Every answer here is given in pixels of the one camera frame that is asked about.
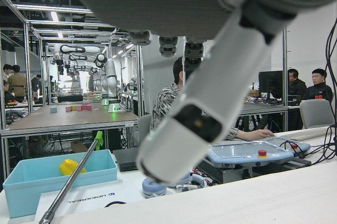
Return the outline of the white grey left robot hand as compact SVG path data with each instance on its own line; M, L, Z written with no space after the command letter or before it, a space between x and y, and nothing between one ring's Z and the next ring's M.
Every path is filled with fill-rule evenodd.
M81 1L101 22L134 32L137 44L148 44L149 34L214 40L137 157L145 175L174 184L226 137L275 38L299 12L336 0Z

